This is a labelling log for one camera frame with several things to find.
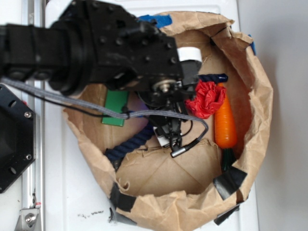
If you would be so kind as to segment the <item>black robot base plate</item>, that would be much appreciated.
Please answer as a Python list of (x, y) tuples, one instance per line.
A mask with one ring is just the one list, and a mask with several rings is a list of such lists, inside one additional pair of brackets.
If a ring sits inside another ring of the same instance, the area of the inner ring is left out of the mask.
[(1, 193), (34, 161), (34, 115), (5, 85), (0, 85)]

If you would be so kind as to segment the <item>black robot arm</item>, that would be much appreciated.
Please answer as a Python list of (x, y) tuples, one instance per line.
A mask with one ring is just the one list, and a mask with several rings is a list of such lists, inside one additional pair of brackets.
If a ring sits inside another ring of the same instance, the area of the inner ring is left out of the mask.
[(182, 57), (174, 38), (119, 5), (74, 0), (49, 28), (0, 28), (0, 78), (6, 82), (47, 81), (62, 95), (78, 95), (89, 84), (134, 91), (151, 109), (151, 123), (177, 156), (182, 145), (184, 101), (195, 97), (202, 58), (190, 48)]

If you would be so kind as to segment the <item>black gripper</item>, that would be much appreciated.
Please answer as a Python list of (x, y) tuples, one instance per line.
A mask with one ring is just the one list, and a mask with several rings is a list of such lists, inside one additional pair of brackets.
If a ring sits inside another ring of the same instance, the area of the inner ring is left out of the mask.
[[(166, 80), (153, 91), (138, 91), (138, 97), (150, 110), (173, 111), (187, 115), (186, 100), (196, 96), (195, 88), (199, 82), (198, 73), (201, 68), (202, 53), (196, 47), (177, 48), (179, 61), (184, 77), (177, 82)], [(177, 151), (182, 146), (181, 121), (167, 118), (163, 125), (154, 126), (155, 135), (162, 147), (170, 147)]]

